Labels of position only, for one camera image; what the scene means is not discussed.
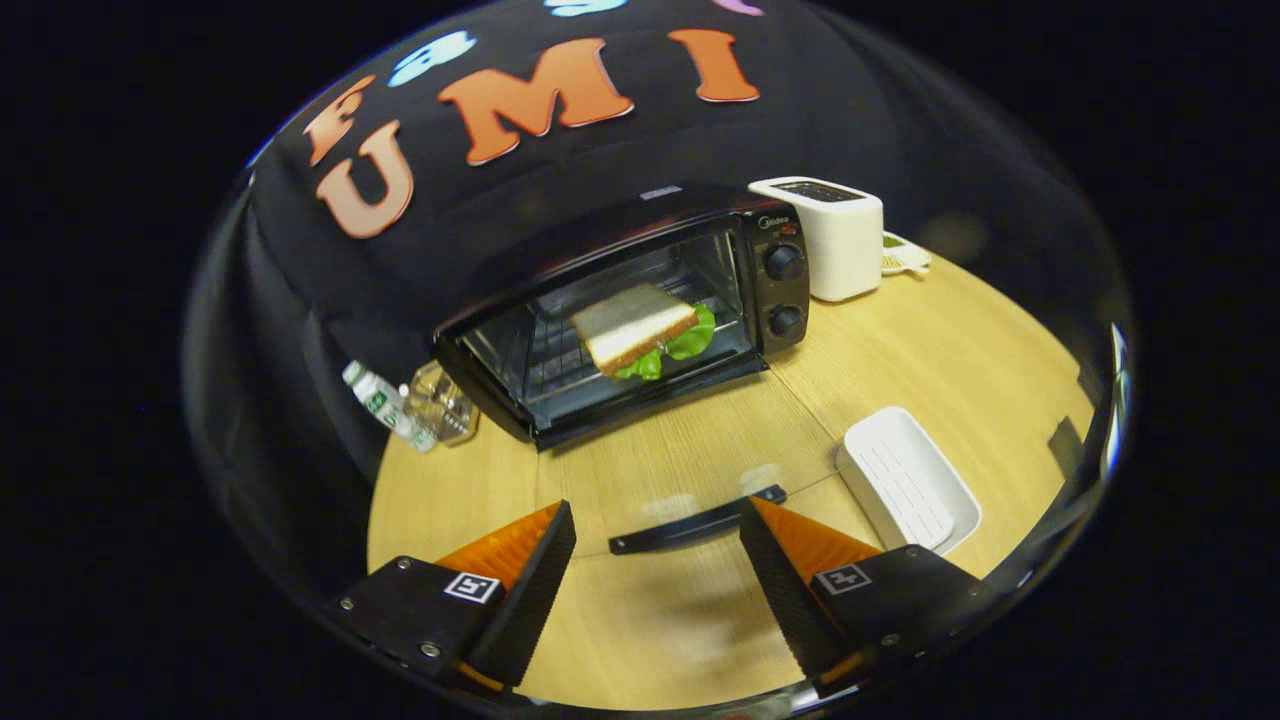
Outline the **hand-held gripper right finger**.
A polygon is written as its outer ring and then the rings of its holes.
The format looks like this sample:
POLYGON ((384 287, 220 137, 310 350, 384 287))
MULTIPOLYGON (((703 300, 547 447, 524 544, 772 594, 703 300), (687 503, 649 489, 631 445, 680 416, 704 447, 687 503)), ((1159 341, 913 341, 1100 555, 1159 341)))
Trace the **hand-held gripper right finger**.
POLYGON ((877 687, 979 628, 995 591, 936 552, 878 550, 748 497, 739 539, 795 662, 820 698, 877 687))

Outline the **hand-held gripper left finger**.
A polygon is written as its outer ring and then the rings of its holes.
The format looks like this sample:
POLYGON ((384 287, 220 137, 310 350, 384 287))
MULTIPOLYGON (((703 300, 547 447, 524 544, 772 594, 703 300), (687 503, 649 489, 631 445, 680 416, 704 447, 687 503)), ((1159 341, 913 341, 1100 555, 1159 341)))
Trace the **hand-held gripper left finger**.
POLYGON ((524 682, 576 546, 561 500, 434 561, 399 555, 330 602, 360 644, 444 687, 524 682))

